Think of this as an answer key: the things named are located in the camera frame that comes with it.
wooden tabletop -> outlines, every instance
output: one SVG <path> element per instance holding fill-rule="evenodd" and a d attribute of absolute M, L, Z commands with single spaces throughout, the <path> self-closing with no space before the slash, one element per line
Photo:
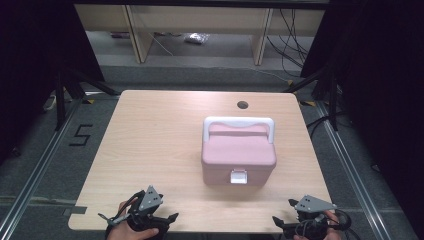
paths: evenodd
<path fill-rule="evenodd" d="M 237 106 L 248 103 L 247 109 Z M 277 166 L 262 187 L 208 186 L 202 180 L 203 120 L 270 117 Z M 281 233 L 272 216 L 296 223 L 288 199 L 330 201 L 296 97 L 290 93 L 124 91 L 72 214 L 74 230 L 104 230 L 118 205 L 153 185 L 164 195 L 155 216 L 178 212 L 174 232 Z"/>

black cable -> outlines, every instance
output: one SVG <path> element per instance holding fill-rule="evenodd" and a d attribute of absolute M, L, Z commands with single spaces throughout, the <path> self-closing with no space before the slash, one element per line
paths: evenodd
<path fill-rule="evenodd" d="M 336 112 L 336 116 L 340 116 L 340 115 L 343 115 L 343 114 L 346 114 L 346 111 L 340 111 L 340 112 Z M 326 116 L 324 116 L 324 117 L 321 117 L 321 118 L 318 118 L 317 120 L 315 120 L 315 121 L 313 121 L 313 122 L 311 122 L 311 123 L 309 123 L 309 124 L 307 124 L 306 125 L 306 128 L 310 128 L 312 125 L 314 125 L 314 124 L 316 124 L 315 126 L 314 126 L 314 128 L 312 129 L 312 131 L 311 131 L 311 134 L 309 135 L 309 137 L 312 139 L 312 137 L 313 137 L 313 135 L 314 135 L 314 132 L 315 132 L 315 130 L 316 130 L 316 128 L 322 123 L 322 122 L 324 122 L 325 120 L 328 120 L 330 118 L 330 116 L 329 115 L 326 115 Z"/>
<path fill-rule="evenodd" d="M 297 51 L 300 51 L 300 52 L 302 52 L 302 53 L 305 53 L 305 54 L 307 54 L 308 53 L 308 51 L 305 49 L 305 48 L 303 48 L 300 44 L 299 44 L 299 42 L 297 41 L 297 36 L 296 36 L 296 27 L 295 27 L 295 16 L 296 16 L 296 10 L 295 9 L 292 9 L 292 27 L 290 27 L 289 26 L 289 24 L 288 24 L 288 22 L 287 22 L 287 20 L 286 20 L 286 18 L 284 17 L 284 14 L 283 14 L 283 12 L 282 12 L 282 10 L 280 9 L 280 14 L 281 14 L 281 17 L 283 18 L 283 20 L 284 20 L 284 23 L 286 24 L 286 27 L 287 27 L 287 29 L 289 30 L 289 38 L 288 39 L 290 39 L 290 36 L 291 37 L 293 37 L 293 40 L 294 40 L 294 42 L 296 43 L 296 46 L 297 46 Z"/>
<path fill-rule="evenodd" d="M 302 66 L 300 63 L 298 63 L 296 60 L 294 60 L 292 57 L 290 57 L 289 55 L 287 55 L 286 53 L 284 53 L 283 51 L 281 51 L 278 47 L 276 47 L 276 46 L 274 45 L 274 43 L 272 43 L 271 39 L 269 39 L 269 37 L 268 37 L 268 36 L 267 36 L 266 38 L 268 39 L 269 43 L 270 43 L 270 44 L 271 44 L 271 46 L 274 48 L 274 50 L 275 50 L 278 54 L 280 54 L 280 55 L 281 55 L 281 66 L 282 66 L 282 68 L 283 68 L 283 71 L 284 71 L 287 75 L 290 75 L 290 76 L 292 76 L 292 77 L 300 77 L 300 76 L 293 75 L 293 74 L 291 74 L 291 73 L 287 72 L 286 68 L 284 67 L 284 57 L 285 57 L 285 58 L 287 58 L 288 60 L 290 60 L 291 62 L 293 62 L 294 64 L 298 65 L 298 67 L 300 67 L 300 68 L 302 68 L 303 66 Z"/>
<path fill-rule="evenodd" d="M 290 56 L 289 56 L 289 55 L 287 55 L 284 51 L 282 51 L 281 49 L 279 49 L 278 47 L 276 47 L 276 46 L 274 45 L 274 43 L 271 41 L 271 39 L 269 39 L 269 36 L 267 36 L 267 39 L 268 39 L 269 43 L 271 44 L 271 46 L 274 48 L 274 50 L 275 50 L 278 54 L 280 54 L 280 55 L 282 55 L 283 57 L 287 58 L 288 60 L 290 60 L 291 62 L 293 62 L 294 64 L 296 64 L 298 67 L 300 67 L 300 68 L 302 68 L 302 67 L 303 67 L 303 65 L 302 65 L 302 64 L 300 64 L 299 62 L 297 62 L 294 58 L 290 57 Z"/>

gray floor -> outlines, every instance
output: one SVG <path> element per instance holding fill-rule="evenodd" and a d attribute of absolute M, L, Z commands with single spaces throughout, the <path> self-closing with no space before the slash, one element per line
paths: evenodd
<path fill-rule="evenodd" d="M 270 44 L 266 46 L 262 65 L 255 66 L 249 36 L 210 35 L 202 45 L 184 42 L 185 34 L 179 37 L 160 36 L 157 37 L 158 42 L 153 44 L 147 61 L 138 64 L 129 39 L 113 39 L 106 32 L 87 32 L 87 35 L 107 83 L 117 90 L 128 88 L 202 90 L 205 88 L 202 85 L 206 81 L 204 78 L 208 78 L 208 88 L 212 86 L 212 90 L 217 91 L 279 92 L 288 86 L 287 80 L 295 82 L 300 80 L 295 77 L 299 74 L 300 68 L 288 60 L 282 61 Z M 278 36 L 273 36 L 271 40 L 281 49 L 284 48 Z M 313 39 L 298 40 L 308 49 Z M 301 61 L 296 51 L 288 50 L 287 54 Z M 189 78 L 188 74 L 198 78 Z M 308 86 L 299 90 L 298 99 L 312 101 L 310 97 L 312 88 L 313 86 Z M 67 226 L 69 219 L 67 212 L 72 209 L 78 198 L 117 101 L 116 98 L 106 96 L 97 97 L 92 104 L 78 105 L 11 239 L 102 239 L 101 231 L 70 230 Z M 68 109 L 72 104 L 76 103 L 67 103 Z M 305 123 L 320 117 L 317 107 L 300 106 L 300 108 Z M 30 178 L 32 170 L 54 135 L 55 117 L 54 108 L 41 115 L 27 134 L 28 137 L 20 144 L 22 155 L 11 156 L 0 166 L 1 216 L 9 212 L 14 199 L 27 184 L 27 179 Z M 350 125 L 349 119 L 346 116 L 339 117 L 338 123 L 338 134 L 391 239 L 418 239 L 382 176 L 371 170 L 372 158 L 362 145 L 354 127 Z M 90 140 L 85 146 L 72 147 L 72 143 L 82 140 L 74 137 L 81 124 L 92 125 L 84 129 L 90 134 Z M 331 198 L 340 209 L 351 216 L 352 229 L 361 236 L 361 239 L 382 239 L 373 230 L 370 216 L 366 214 L 361 197 L 358 196 L 346 173 L 343 161 L 329 137 L 329 131 L 325 125 L 320 125 L 313 135 L 312 143 Z M 248 239 L 248 237 L 239 234 L 199 233 L 169 234 L 167 239 Z"/>

hand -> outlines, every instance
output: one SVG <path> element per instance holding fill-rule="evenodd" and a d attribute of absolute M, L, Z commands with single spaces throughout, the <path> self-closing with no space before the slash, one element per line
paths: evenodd
<path fill-rule="evenodd" d="M 119 204 L 119 209 L 121 209 L 124 205 L 125 202 L 121 202 L 121 204 Z M 126 212 L 126 210 L 122 211 L 121 216 L 125 215 Z M 156 234 L 158 234 L 158 232 L 159 229 L 157 228 L 147 229 L 142 232 L 136 232 L 131 229 L 127 221 L 122 221 L 118 224 L 118 226 L 112 228 L 107 240 L 145 240 L 155 236 Z"/>
<path fill-rule="evenodd" d="M 333 221 L 329 221 L 329 225 L 336 225 L 339 219 L 337 218 L 334 213 L 330 211 L 324 211 L 325 215 L 327 215 L 327 218 L 332 219 Z M 325 236 L 324 240 L 341 240 L 342 236 L 340 235 L 340 231 L 334 230 L 333 228 L 327 229 L 327 236 Z M 298 235 L 294 235 L 293 240 L 308 240 L 305 237 L 301 237 Z"/>

printed number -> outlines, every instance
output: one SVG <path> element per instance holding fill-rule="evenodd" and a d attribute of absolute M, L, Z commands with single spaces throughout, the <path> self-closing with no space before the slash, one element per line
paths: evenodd
<path fill-rule="evenodd" d="M 74 137 L 85 138 L 84 139 L 84 142 L 83 143 L 71 143 L 71 144 L 69 144 L 69 146 L 72 146 L 72 147 L 85 146 L 87 144 L 87 142 L 88 142 L 88 139 L 90 138 L 90 135 L 79 134 L 79 132 L 80 132 L 81 128 L 83 128 L 83 127 L 92 127 L 92 126 L 93 126 L 93 124 L 80 124 L 79 127 L 78 127 L 78 129 L 77 129 L 77 132 L 74 134 Z"/>

